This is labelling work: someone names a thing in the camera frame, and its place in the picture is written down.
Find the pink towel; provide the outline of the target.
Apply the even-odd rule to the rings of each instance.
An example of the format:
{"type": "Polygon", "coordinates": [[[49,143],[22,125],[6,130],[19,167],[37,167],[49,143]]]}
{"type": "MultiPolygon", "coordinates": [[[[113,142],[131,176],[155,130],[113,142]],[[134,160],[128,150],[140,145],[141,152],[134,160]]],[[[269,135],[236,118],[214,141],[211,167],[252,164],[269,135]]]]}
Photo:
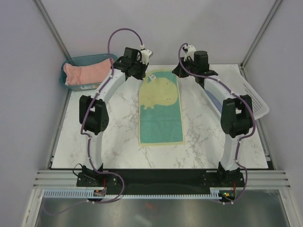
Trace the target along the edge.
{"type": "Polygon", "coordinates": [[[67,76],[65,84],[76,86],[103,82],[109,74],[113,62],[114,59],[110,58],[89,66],[72,66],[66,63],[63,66],[63,71],[67,76]]]}

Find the yellow green towel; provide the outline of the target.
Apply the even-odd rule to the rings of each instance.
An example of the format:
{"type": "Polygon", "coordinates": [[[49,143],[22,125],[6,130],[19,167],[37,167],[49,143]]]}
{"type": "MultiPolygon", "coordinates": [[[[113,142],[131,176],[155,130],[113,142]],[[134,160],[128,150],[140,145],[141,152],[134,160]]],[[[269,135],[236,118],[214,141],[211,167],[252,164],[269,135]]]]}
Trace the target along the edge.
{"type": "Polygon", "coordinates": [[[139,90],[139,144],[180,145],[184,131],[178,78],[169,69],[146,73],[139,90]]]}

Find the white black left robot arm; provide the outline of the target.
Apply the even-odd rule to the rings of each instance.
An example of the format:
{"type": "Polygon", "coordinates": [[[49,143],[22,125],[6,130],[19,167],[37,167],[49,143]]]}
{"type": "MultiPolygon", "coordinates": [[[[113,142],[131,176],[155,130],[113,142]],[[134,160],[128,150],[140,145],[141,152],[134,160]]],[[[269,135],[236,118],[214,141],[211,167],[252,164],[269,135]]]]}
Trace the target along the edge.
{"type": "Polygon", "coordinates": [[[139,50],[126,47],[124,55],[111,63],[107,77],[92,95],[82,95],[79,99],[80,133],[87,138],[87,163],[92,168],[87,181],[92,186],[100,186],[104,180],[101,147],[103,133],[109,124],[107,104],[128,78],[145,78],[152,55],[153,52],[144,46],[139,50]]]}

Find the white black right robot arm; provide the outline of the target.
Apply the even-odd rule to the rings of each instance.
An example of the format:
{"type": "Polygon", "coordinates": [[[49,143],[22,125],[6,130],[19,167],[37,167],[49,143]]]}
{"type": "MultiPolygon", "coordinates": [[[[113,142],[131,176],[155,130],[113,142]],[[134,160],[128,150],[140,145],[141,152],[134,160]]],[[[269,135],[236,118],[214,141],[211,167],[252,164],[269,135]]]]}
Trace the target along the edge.
{"type": "Polygon", "coordinates": [[[220,124],[225,133],[223,157],[218,164],[216,180],[221,186],[228,186],[242,166],[238,162],[240,142],[252,136],[256,130],[252,99],[232,91],[220,79],[218,73],[210,69],[208,53],[198,51],[194,46],[180,47],[185,56],[178,58],[178,65],[172,71],[179,78],[193,76],[197,84],[212,98],[221,113],[220,124]]]}

